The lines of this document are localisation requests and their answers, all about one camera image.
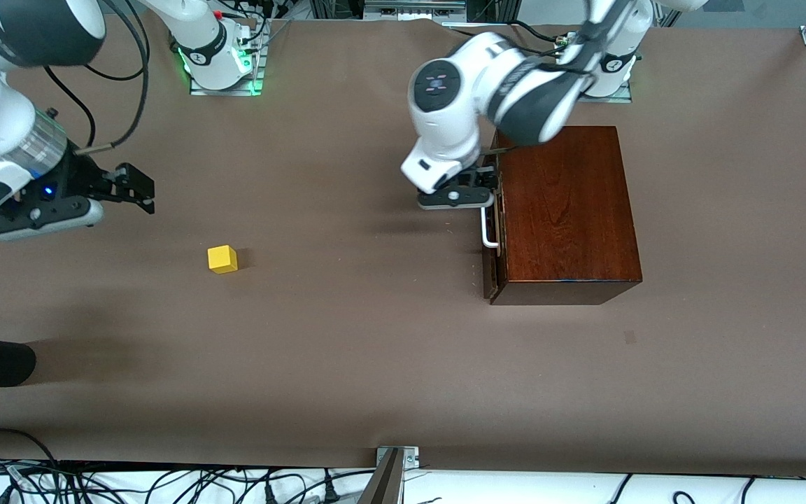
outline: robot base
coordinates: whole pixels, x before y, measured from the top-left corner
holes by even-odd
[[[266,74],[266,54],[269,51],[269,33],[271,33],[272,21],[267,20],[263,26],[263,32],[253,41],[242,47],[243,51],[250,54],[239,55],[238,60],[246,67],[250,67],[250,73],[242,77],[233,86],[226,89],[211,90],[198,84],[195,79],[191,79],[189,84],[189,95],[192,96],[260,96],[263,90],[263,78]]]
[[[581,95],[578,102],[588,103],[633,103],[633,95],[630,94],[630,81],[621,84],[614,94],[595,98],[594,96]]]

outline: cable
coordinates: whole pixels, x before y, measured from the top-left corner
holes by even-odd
[[[509,25],[509,23],[500,23],[500,25]],[[457,33],[461,33],[462,35],[466,35],[467,37],[474,37],[474,36],[476,36],[477,34],[480,33],[480,32],[479,33],[469,33],[468,31],[461,31],[461,29],[455,29],[455,28],[450,28],[450,30],[452,32],[457,32]],[[537,49],[526,48],[526,47],[524,47],[524,45],[518,45],[514,41],[509,41],[509,42],[512,44],[513,47],[521,49],[521,51],[523,51],[525,53],[530,53],[530,54],[536,55],[537,57],[549,57],[549,55],[559,55],[559,53],[564,51],[565,48],[567,47],[566,45],[558,45],[559,42],[556,40],[556,38],[567,37],[567,35],[557,35],[554,38],[546,37],[545,35],[543,35],[543,37],[544,37],[543,41],[553,42],[553,44],[556,44],[556,47],[552,48],[552,49],[549,49],[547,51],[539,51]]]
[[[614,492],[614,498],[608,501],[608,504],[617,504],[617,501],[620,500],[621,494],[623,494],[624,487],[627,486],[627,482],[630,481],[630,478],[633,478],[633,472],[628,472],[627,477],[621,480],[621,484],[618,485],[618,491]]]
[[[325,504],[334,504],[335,502],[340,501],[341,498],[338,495],[338,492],[335,491],[335,484],[332,482],[332,473],[329,470],[325,469],[325,498],[323,502]]]
[[[298,493],[297,495],[294,495],[294,497],[289,498],[288,500],[286,500],[286,501],[285,501],[285,504],[291,504],[292,502],[294,502],[295,500],[297,500],[297,498],[298,498],[298,497],[305,498],[305,497],[306,497],[306,493],[307,493],[308,491],[313,490],[314,488],[319,488],[320,486],[322,486],[322,485],[326,484],[326,482],[330,482],[330,481],[334,481],[334,480],[339,480],[340,478],[347,478],[348,476],[356,476],[356,475],[370,475],[371,473],[374,473],[374,472],[375,472],[375,469],[366,469],[366,470],[364,470],[364,471],[351,471],[351,472],[345,472],[345,473],[342,473],[342,475],[334,475],[334,476],[332,476],[331,478],[326,478],[326,479],[323,479],[323,480],[322,480],[322,482],[318,482],[317,484],[312,484],[312,485],[308,486],[307,488],[304,488],[304,490],[303,490],[303,491],[301,491],[301,492],[300,492],[300,493]]]
[[[241,493],[240,497],[238,497],[238,500],[236,500],[234,502],[234,504],[242,504],[242,502],[244,501],[244,496],[249,494],[249,492],[252,491],[257,486],[257,484],[260,484],[260,482],[266,481],[266,477],[268,475],[269,475],[269,473],[267,472],[266,475],[260,476],[259,479],[256,479],[255,481],[253,481],[253,484],[251,484],[249,487],[244,489],[244,491]]]
[[[741,504],[745,504],[745,497],[748,496],[748,489],[751,488],[751,484],[753,484],[755,479],[758,479],[757,476],[751,476],[751,478],[748,479],[747,484],[742,487],[742,500],[740,500]]]
[[[486,6],[483,7],[481,12],[477,13],[476,16],[474,16],[474,18],[472,18],[472,20],[470,20],[469,22],[476,22],[477,18],[483,16],[483,14],[487,12],[487,9],[489,9],[490,6],[493,6],[493,4],[499,4],[499,2],[502,2],[502,0],[492,0],[490,2],[487,2]]]
[[[124,0],[124,2],[126,3],[126,6],[129,7],[129,10],[132,12],[132,17],[135,18],[135,22],[139,26],[139,29],[141,29],[141,35],[145,39],[145,62],[148,62],[151,60],[151,44],[150,42],[148,42],[148,32],[145,31],[145,25],[141,23],[139,13],[137,13],[135,7],[132,6],[132,2],[130,2],[130,0]],[[141,73],[143,73],[144,70],[144,67],[141,67],[139,68],[139,70],[135,71],[131,76],[116,77],[116,76],[109,76],[107,73],[104,73],[103,71],[96,70],[95,68],[92,68],[92,66],[90,66],[89,64],[84,64],[83,66],[86,67],[87,70],[91,71],[93,74],[96,74],[96,76],[104,77],[109,81],[119,81],[119,82],[131,81],[132,79],[141,76]]]
[[[223,6],[226,7],[226,9],[233,10],[234,12],[237,12],[237,13],[243,13],[244,17],[246,17],[247,19],[250,19],[250,14],[256,14],[256,15],[260,16],[260,22],[259,22],[260,28],[258,28],[257,32],[255,34],[253,34],[252,36],[250,36],[249,38],[242,39],[243,44],[246,44],[247,42],[250,42],[253,39],[256,39],[257,37],[260,37],[260,35],[262,35],[263,29],[266,28],[266,21],[269,19],[269,18],[266,17],[266,14],[258,12],[258,10],[242,9],[241,2],[236,2],[235,7],[230,6],[228,3],[224,2],[223,0],[217,0],[217,2],[223,4]]]
[[[557,38],[562,37],[562,35],[556,35],[556,37],[549,37],[547,35],[543,35],[539,31],[535,31],[534,27],[528,25],[527,22],[523,20],[507,20],[506,22],[501,22],[499,25],[509,25],[509,26],[521,26],[521,28],[527,29],[528,33],[541,39],[541,41],[553,42],[553,44],[557,44]]]
[[[283,29],[288,28],[288,26],[291,26],[292,22],[293,22],[293,20],[287,20],[287,22],[285,22],[285,24],[283,24],[281,28],[277,29],[277,31],[275,33],[271,33],[269,35],[269,38],[267,38],[266,42],[263,43],[263,45],[261,45],[259,48],[252,49],[249,52],[249,54],[256,54],[259,51],[261,51],[263,48],[266,48],[269,44],[271,44],[272,41],[275,41],[276,37],[278,37],[279,33],[281,33],[283,31]]]
[[[58,462],[55,461],[55,456],[52,455],[52,451],[48,449],[48,447],[42,443],[42,441],[37,440],[32,434],[25,433],[23,430],[17,430],[16,428],[1,428],[0,433],[2,434],[14,434],[15,436],[20,436],[23,438],[28,438],[31,440],[33,444],[35,444],[39,449],[42,450],[42,453],[45,454],[45,458],[48,459],[48,463],[50,463],[52,472],[52,481],[55,483],[55,488],[59,488],[60,478],[58,478],[57,472],[54,472],[58,469]]]
[[[678,498],[681,498],[681,497],[687,498],[688,499],[688,504],[695,504],[695,500],[694,500],[694,498],[692,498],[692,495],[687,494],[685,491],[682,491],[682,490],[675,491],[674,495],[671,495],[672,504],[685,504],[685,502],[678,501]]]
[[[106,143],[103,146],[97,147],[87,147],[85,149],[77,150],[77,154],[89,154],[89,153],[98,153],[100,151],[106,151],[109,149],[113,149],[116,146],[120,146],[120,144],[124,143],[124,141],[128,140],[129,137],[135,132],[135,128],[139,126],[139,121],[141,121],[141,113],[143,113],[145,109],[145,100],[148,99],[148,77],[150,77],[150,72],[148,71],[148,61],[147,61],[147,53],[145,52],[145,47],[143,42],[141,42],[141,37],[139,33],[135,29],[135,26],[132,26],[129,18],[126,17],[126,14],[116,8],[114,2],[111,0],[102,0],[106,6],[110,7],[115,14],[118,14],[118,17],[126,28],[132,33],[132,38],[135,39],[135,44],[139,48],[139,55],[141,57],[141,93],[139,95],[139,105],[135,109],[135,117],[132,118],[132,123],[130,127],[126,130],[126,133],[122,134],[121,137],[112,141],[111,143]]]
[[[61,82],[61,79],[55,75],[55,72],[52,71],[50,66],[45,66],[43,69],[45,70],[45,74],[47,74],[48,78],[51,79],[56,86],[61,88],[64,94],[67,95],[67,98],[72,99],[73,102],[79,106],[81,111],[83,111],[83,114],[86,115],[86,119],[89,121],[89,137],[86,139],[86,147],[92,146],[95,141],[95,115],[92,115],[92,111],[89,110],[89,106],[86,106],[86,104],[83,103],[83,100],[81,100],[77,95],[73,94],[70,88],[67,87],[67,84]]]
[[[183,475],[179,475],[179,478],[173,478],[170,481],[165,482],[165,484],[160,484],[160,481],[163,480],[164,478],[166,478],[167,476],[175,475],[177,473],[177,471],[167,471],[167,472],[164,472],[163,475],[160,475],[159,478],[154,479],[153,484],[151,484],[151,487],[148,490],[134,490],[134,489],[123,489],[123,488],[121,488],[119,490],[114,490],[114,491],[122,492],[122,494],[150,494],[150,492],[153,492],[153,491],[159,490],[161,488],[167,487],[167,486],[169,486],[171,484],[175,484],[175,482],[178,482],[179,480],[185,478],[185,476],[191,475],[191,473],[193,473],[193,472],[194,471],[187,471],[186,473],[183,473]],[[92,481],[92,478],[94,476],[95,476],[95,473],[92,473],[92,476],[89,476],[89,477],[84,476],[84,478],[87,479],[87,480]],[[95,481],[92,481],[92,482],[94,482],[94,484],[96,484],[96,485],[99,485],[99,486],[103,487],[103,485],[100,484],[100,482],[95,482]]]

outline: power cable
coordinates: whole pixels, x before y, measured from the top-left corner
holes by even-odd
[[[73,94],[70,88],[67,87],[67,84],[63,83],[58,76],[55,75],[55,72],[52,70],[51,66],[43,66],[43,70],[45,70],[45,75],[48,76],[52,82],[55,83],[56,86],[63,90],[64,94],[67,95],[67,98],[73,100],[77,106],[79,106],[80,110],[83,111],[83,114],[86,115],[86,121],[89,121],[89,137],[86,139],[86,147],[92,146],[95,141],[95,115],[92,115],[92,111],[89,110],[89,106],[86,106],[77,95]]]
[[[132,123],[129,125],[129,128],[126,130],[126,132],[115,141],[106,143],[103,146],[87,147],[85,149],[77,150],[76,153],[80,155],[107,151],[115,148],[116,146],[120,146],[120,144],[128,140],[129,137],[131,137],[135,132],[135,129],[139,126],[139,122],[141,121],[141,113],[144,112],[145,102],[148,99],[148,79],[150,79],[150,71],[148,70],[147,53],[145,52],[143,41],[141,41],[139,33],[135,29],[135,26],[132,26],[129,18],[126,17],[126,14],[124,14],[122,10],[117,9],[112,0],[102,0],[102,2],[106,4],[106,6],[110,7],[111,10],[114,11],[114,13],[120,18],[120,20],[124,22],[126,28],[128,28],[132,33],[132,38],[135,39],[135,44],[139,49],[139,55],[141,58],[141,93],[139,95],[139,105],[135,109],[135,116],[132,118]]]
[[[124,2],[126,3],[126,6],[129,7],[130,12],[132,12],[132,17],[135,18],[135,22],[137,23],[139,29],[141,30],[141,35],[145,39],[145,62],[147,63],[148,61],[151,60],[151,44],[150,41],[148,41],[148,32],[145,31],[145,25],[141,22],[139,13],[137,13],[135,7],[132,6],[132,2],[130,0],[124,0]],[[144,71],[144,67],[140,67],[139,70],[132,73],[131,76],[118,77],[118,76],[109,76],[107,73],[104,73],[103,71],[92,68],[92,66],[90,66],[89,64],[84,64],[83,66],[86,67],[87,70],[91,71],[93,74],[96,74],[96,76],[104,77],[109,81],[120,81],[120,82],[131,81],[132,79],[141,76],[141,73],[143,73]]]

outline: brown table surface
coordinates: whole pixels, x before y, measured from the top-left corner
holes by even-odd
[[[146,19],[143,122],[96,159],[157,179],[157,213],[107,204],[94,229],[0,243],[0,339],[41,341],[0,426],[62,459],[356,466],[410,444],[434,467],[806,475],[797,32],[650,31],[634,103],[570,118],[618,127],[645,281],[601,307],[493,307],[477,211],[419,210],[399,171],[409,77],[461,35],[297,22],[264,95],[210,99]],[[110,32],[96,65],[130,73]],[[100,141],[124,130],[138,83],[59,74]],[[85,138],[41,71],[10,80]],[[212,274],[226,243],[246,267]]]

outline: wood grain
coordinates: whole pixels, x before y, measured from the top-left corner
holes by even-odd
[[[512,146],[503,135],[497,143]],[[566,127],[543,146],[502,154],[499,164],[500,290],[532,285],[495,302],[600,304],[642,281],[616,128]]]

